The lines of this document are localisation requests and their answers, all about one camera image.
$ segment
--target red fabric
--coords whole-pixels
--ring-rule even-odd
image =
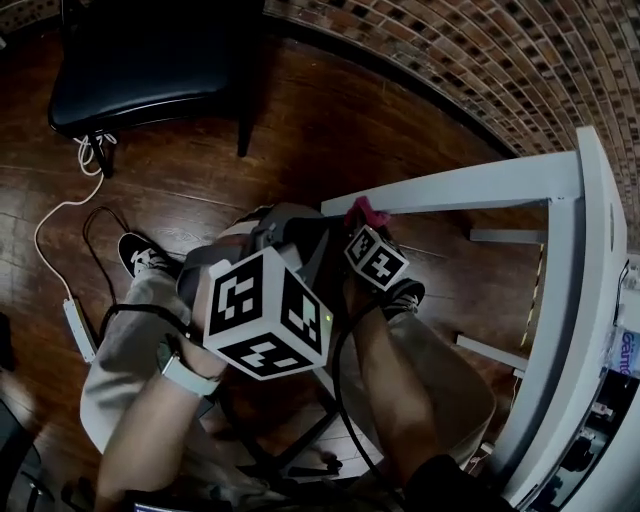
[[[391,215],[374,211],[367,196],[360,196],[344,216],[344,225],[356,227],[358,221],[361,221],[373,229],[380,229],[389,222],[389,219],[391,219]]]

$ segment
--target watch strap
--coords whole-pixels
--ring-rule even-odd
[[[171,356],[171,359],[162,370],[162,375],[198,396],[210,395],[215,391],[219,383],[218,380],[205,379],[191,371],[182,364],[177,353]]]

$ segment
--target white cube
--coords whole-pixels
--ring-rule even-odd
[[[324,366],[333,315],[272,247],[212,276],[204,347],[258,380]]]
[[[356,273],[385,291],[409,266],[407,259],[369,226],[353,237],[344,253]]]

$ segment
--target sneaker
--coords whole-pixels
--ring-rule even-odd
[[[422,283],[409,278],[401,279],[394,284],[384,294],[385,301],[382,306],[382,313],[387,321],[407,311],[417,313],[425,291]]]
[[[118,242],[120,261],[131,277],[143,270],[157,269],[174,279],[178,276],[178,266],[156,244],[136,233],[125,233]]]

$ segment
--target black baseboard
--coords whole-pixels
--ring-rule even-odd
[[[404,71],[388,60],[383,59],[382,57],[379,57],[344,39],[337,38],[306,25],[300,25],[287,19],[277,18],[267,14],[264,15],[263,20],[265,32],[267,34],[295,39],[296,41],[332,53],[338,57],[362,66],[363,68],[366,68],[387,80],[400,85],[413,94],[428,101],[448,115],[451,119],[467,128],[476,137],[483,140],[502,157],[508,159],[516,158],[518,156],[475,117],[467,113],[430,85]],[[34,37],[47,30],[55,30],[59,26],[60,18],[59,16],[54,16],[52,18],[37,21],[9,34],[5,38],[7,41],[7,48],[0,51],[0,60],[2,59],[3,53],[9,53],[11,51],[11,46],[19,44],[21,41]]]

